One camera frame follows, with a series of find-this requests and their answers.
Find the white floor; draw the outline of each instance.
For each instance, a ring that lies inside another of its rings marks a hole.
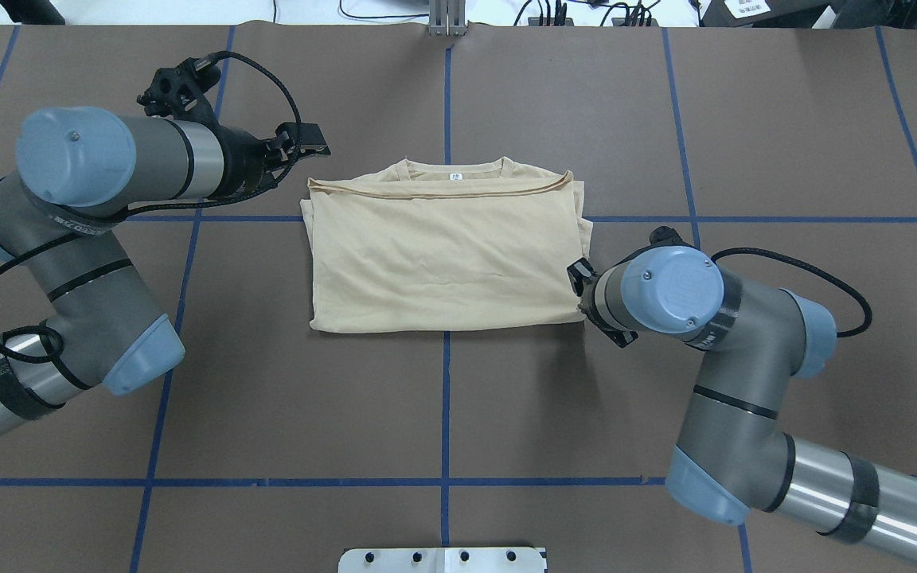
[[[423,14],[427,0],[342,0],[345,11],[356,15]],[[405,19],[375,19],[357,21],[345,18],[338,12],[336,0],[53,0],[53,4],[73,25],[210,25],[210,23],[241,23],[244,21],[273,21],[274,5],[278,6],[279,23],[379,23],[405,21]],[[707,1],[703,2],[705,10]],[[466,17],[469,21],[491,25],[512,25],[521,7],[521,0],[466,0]],[[568,4],[568,16],[576,25],[599,25],[607,8],[590,8],[586,4]],[[652,9],[653,16],[663,26],[695,26],[696,12],[687,0],[660,0]],[[612,16],[621,15],[616,10]],[[534,2],[525,10],[523,23],[529,16],[539,14]],[[833,12],[820,18],[815,28],[829,28]],[[425,21],[426,18],[409,18]],[[0,23],[10,23],[10,18],[0,6]]]

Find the white label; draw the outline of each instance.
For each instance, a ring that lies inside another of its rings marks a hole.
[[[749,18],[756,14],[766,14],[771,11],[767,0],[724,0],[728,10],[735,18]]]

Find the beige t-shirt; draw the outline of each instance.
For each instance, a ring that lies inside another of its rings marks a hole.
[[[578,322],[565,268],[589,255],[583,184],[506,157],[409,160],[348,181],[310,179],[302,218],[314,319],[329,333],[481,330]]]

